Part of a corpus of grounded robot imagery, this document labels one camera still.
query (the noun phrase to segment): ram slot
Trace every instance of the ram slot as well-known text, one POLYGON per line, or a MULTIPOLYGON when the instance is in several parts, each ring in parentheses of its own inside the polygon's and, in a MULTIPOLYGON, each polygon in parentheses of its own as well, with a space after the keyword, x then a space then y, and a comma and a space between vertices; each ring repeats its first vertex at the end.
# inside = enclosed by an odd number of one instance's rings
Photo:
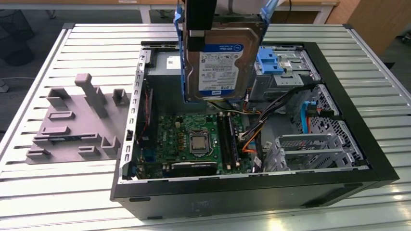
POLYGON ((229 147, 231 147, 231 167, 233 166, 240 166, 239 162, 239 152, 237 152, 237 139, 236 139, 236 134, 233 131, 233 125, 232 125, 232 120, 231 120, 231 113, 227 114, 227 121, 228 121, 228 129, 229 129, 229 147))
POLYGON ((217 130, 223 166, 225 169, 231 170, 240 164, 236 137, 229 114, 217 114, 217 130))
POLYGON ((229 141, 227 133, 227 120, 223 113, 217 114, 217 130, 220 140, 220 152, 221 152, 221 163, 225 169, 231 169, 231 158, 229 158, 229 141))

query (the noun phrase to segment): motherboard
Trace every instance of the motherboard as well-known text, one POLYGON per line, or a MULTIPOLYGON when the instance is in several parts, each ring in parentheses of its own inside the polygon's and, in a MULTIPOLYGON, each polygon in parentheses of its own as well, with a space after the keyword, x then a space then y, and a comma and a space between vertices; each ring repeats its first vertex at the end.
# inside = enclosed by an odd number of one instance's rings
POLYGON ((239 114, 160 116, 156 147, 139 157, 145 178, 249 173, 236 140, 243 129, 239 114))

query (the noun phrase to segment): blue latch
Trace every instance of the blue latch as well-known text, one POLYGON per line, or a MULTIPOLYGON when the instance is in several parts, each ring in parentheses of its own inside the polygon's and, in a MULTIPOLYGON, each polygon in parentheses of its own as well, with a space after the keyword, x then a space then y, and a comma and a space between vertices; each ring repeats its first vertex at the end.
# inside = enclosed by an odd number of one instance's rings
POLYGON ((284 72, 284 69, 277 64, 277 56, 275 55, 272 49, 259 49, 256 59, 261 66, 263 74, 281 74, 284 72))

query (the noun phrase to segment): desk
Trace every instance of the desk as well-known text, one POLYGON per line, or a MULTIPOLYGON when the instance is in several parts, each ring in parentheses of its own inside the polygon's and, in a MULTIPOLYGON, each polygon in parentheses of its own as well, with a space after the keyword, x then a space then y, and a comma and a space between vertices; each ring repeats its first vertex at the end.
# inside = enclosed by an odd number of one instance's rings
MULTIPOLYGON (((317 12, 313 23, 324 24, 340 0, 292 0, 292 11, 317 12)), ((151 23, 149 10, 175 10, 175 0, 0 0, 0 9, 20 10, 140 10, 143 23, 151 23)), ((288 11, 285 1, 276 11, 288 11)))
POLYGON ((176 41, 171 24, 83 24, 61 30, 0 143, 0 228, 37 231, 408 230, 411 228, 411 97, 356 32, 340 25, 272 25, 265 41, 316 42, 400 180, 355 194, 331 207, 137 220, 109 201, 115 160, 26 165, 25 153, 46 113, 50 87, 91 73, 103 93, 132 91, 143 40, 176 41))

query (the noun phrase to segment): green motherboard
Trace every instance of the green motherboard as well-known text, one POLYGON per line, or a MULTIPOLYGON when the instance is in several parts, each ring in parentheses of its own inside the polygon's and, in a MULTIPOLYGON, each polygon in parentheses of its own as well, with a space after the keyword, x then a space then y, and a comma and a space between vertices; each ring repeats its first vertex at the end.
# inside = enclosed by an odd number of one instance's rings
MULTIPOLYGON (((231 115, 232 127, 235 134, 243 132, 241 118, 239 114, 231 115)), ((145 150, 144 156, 152 155, 147 158, 147 177, 149 179, 164 178, 161 174, 160 163, 176 162, 216 162, 217 172, 216 175, 249 173, 251 161, 248 154, 241 156, 239 166, 227 169, 223 164, 220 139, 219 139, 219 126, 217 115, 176 115, 160 116, 157 124, 157 145, 156 149, 145 150), (193 154, 192 150, 192 135, 205 134, 208 152, 193 154)))

